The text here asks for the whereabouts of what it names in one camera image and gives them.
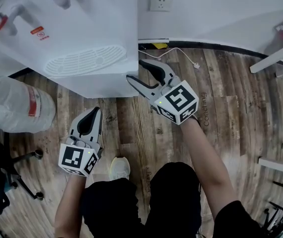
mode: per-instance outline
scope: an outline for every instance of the water bottle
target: water bottle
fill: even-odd
[[[50,95],[18,80],[0,76],[0,129],[31,133],[47,130],[55,113]]]

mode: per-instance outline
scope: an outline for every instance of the black shirt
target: black shirt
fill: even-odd
[[[252,220],[240,201],[229,203],[217,214],[213,238],[264,237],[259,224]]]

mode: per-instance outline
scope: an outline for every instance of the person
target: person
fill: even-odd
[[[55,237],[79,237],[82,216],[95,238],[195,238],[201,226],[201,184],[214,219],[214,238],[262,237],[258,223],[238,200],[228,171],[199,123],[181,125],[195,171],[184,163],[167,163],[150,182],[150,213],[138,218],[136,186],[129,181],[126,158],[115,158],[110,180],[84,189],[86,178],[71,175],[55,218]]]

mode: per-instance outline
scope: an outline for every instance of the chair caster wheel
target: chair caster wheel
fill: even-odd
[[[43,151],[38,149],[38,150],[35,150],[35,157],[38,159],[38,160],[41,160],[42,157],[43,157]]]
[[[43,198],[44,198],[44,195],[43,195],[42,192],[37,192],[37,193],[36,193],[36,196],[37,196],[37,199],[40,200],[40,201],[42,201]]]
[[[11,186],[12,186],[14,189],[17,189],[18,184],[14,181],[14,182],[11,184]]]

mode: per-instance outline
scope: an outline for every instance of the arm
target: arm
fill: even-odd
[[[196,120],[187,119],[180,126],[215,219],[224,206],[238,200],[228,171]]]
[[[55,237],[77,238],[80,234],[82,216],[79,213],[80,198],[85,189],[86,177],[71,175],[57,209]]]

